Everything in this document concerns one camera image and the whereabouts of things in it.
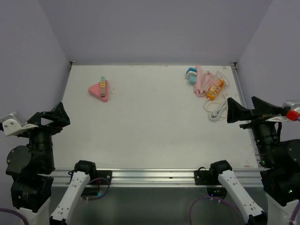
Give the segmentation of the pink triangular socket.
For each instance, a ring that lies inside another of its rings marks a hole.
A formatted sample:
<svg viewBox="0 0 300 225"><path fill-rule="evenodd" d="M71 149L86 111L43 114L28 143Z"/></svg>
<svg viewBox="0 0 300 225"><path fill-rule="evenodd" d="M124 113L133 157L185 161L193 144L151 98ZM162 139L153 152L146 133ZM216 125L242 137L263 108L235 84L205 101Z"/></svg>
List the pink triangular socket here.
<svg viewBox="0 0 300 225"><path fill-rule="evenodd" d="M109 82L108 80L105 81L105 88L106 88L106 92L105 92L105 97L100 97L100 82L90 86L88 88L88 92L90 95L92 95L93 97L97 98L98 100L102 101L102 102L107 102L109 99Z"/></svg>

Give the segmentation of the pink brown plug cube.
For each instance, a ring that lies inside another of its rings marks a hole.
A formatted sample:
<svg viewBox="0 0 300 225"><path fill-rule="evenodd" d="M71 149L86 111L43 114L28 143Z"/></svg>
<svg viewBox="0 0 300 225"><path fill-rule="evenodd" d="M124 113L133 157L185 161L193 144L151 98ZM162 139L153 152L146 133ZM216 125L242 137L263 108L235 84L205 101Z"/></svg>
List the pink brown plug cube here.
<svg viewBox="0 0 300 225"><path fill-rule="evenodd" d="M105 92L106 92L106 88L105 87L101 87L100 88L100 97L104 98L105 97Z"/></svg>

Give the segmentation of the pink power strip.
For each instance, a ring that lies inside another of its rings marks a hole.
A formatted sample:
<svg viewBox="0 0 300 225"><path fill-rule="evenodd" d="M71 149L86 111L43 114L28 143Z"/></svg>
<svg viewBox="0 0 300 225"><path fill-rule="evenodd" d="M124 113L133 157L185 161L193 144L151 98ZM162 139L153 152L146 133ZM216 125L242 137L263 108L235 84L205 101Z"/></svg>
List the pink power strip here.
<svg viewBox="0 0 300 225"><path fill-rule="evenodd" d="M194 93L198 96L205 96L214 82L217 80L217 76L211 73L210 71L206 71L202 73L202 68L200 65L197 65L197 81L194 84Z"/></svg>

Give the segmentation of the teal usb charger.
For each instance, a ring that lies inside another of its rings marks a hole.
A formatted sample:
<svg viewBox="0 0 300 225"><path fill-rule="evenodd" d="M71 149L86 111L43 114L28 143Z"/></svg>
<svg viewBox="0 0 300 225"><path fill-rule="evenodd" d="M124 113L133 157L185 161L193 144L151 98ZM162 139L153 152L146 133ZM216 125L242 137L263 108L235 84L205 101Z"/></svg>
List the teal usb charger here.
<svg viewBox="0 0 300 225"><path fill-rule="evenodd" d="M188 82L191 84L191 85L194 85L197 83L197 77L196 76L190 76L189 79L188 79Z"/></svg>

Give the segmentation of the white adapter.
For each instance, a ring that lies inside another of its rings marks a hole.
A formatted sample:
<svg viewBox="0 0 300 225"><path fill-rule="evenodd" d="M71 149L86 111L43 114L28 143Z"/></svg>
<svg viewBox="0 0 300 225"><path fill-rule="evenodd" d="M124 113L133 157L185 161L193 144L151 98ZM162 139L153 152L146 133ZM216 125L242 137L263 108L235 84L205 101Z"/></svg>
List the white adapter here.
<svg viewBox="0 0 300 225"><path fill-rule="evenodd" d="M197 77L197 73L195 71L188 71L185 75L185 79L189 80L191 76Z"/></svg>

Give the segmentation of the blue adapter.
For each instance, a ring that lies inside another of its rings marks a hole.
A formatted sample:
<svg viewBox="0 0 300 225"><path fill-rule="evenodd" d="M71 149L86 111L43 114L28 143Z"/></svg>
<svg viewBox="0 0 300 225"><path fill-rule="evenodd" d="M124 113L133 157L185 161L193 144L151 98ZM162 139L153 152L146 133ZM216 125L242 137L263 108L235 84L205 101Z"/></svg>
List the blue adapter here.
<svg viewBox="0 0 300 225"><path fill-rule="evenodd" d="M197 69L196 68L192 68L190 67L187 71L186 71L186 74L189 73L189 72L197 72Z"/></svg>

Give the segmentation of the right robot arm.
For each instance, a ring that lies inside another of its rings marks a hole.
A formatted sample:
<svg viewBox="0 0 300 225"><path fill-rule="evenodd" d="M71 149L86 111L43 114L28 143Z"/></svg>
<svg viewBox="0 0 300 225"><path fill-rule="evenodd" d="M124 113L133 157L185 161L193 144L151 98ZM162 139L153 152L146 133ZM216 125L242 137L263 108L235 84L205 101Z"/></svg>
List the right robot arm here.
<svg viewBox="0 0 300 225"><path fill-rule="evenodd" d="M247 109L233 98L227 99L227 123L243 121L242 129L252 131L259 154L263 189L268 210L264 211L239 183L225 160L212 163L209 179L221 184L240 210L247 225L295 225L300 211L300 141L281 141L282 124L300 120L300 103L296 100L272 105L252 97L254 108Z"/></svg>

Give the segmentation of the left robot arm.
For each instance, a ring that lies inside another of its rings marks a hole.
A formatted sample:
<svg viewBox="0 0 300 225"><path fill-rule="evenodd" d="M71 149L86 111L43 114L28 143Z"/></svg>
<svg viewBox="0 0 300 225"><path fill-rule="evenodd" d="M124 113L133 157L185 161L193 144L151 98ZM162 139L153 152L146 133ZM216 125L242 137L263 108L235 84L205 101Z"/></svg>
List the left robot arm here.
<svg viewBox="0 0 300 225"><path fill-rule="evenodd" d="M37 112L26 120L18 112L0 119L5 136L24 137L26 145L13 148L6 159L6 175L13 178L11 198L25 225L68 225L82 192L97 180L96 165L80 160L75 164L70 184L53 213L49 212L55 171L52 136L70 125L63 103L52 110Z"/></svg>

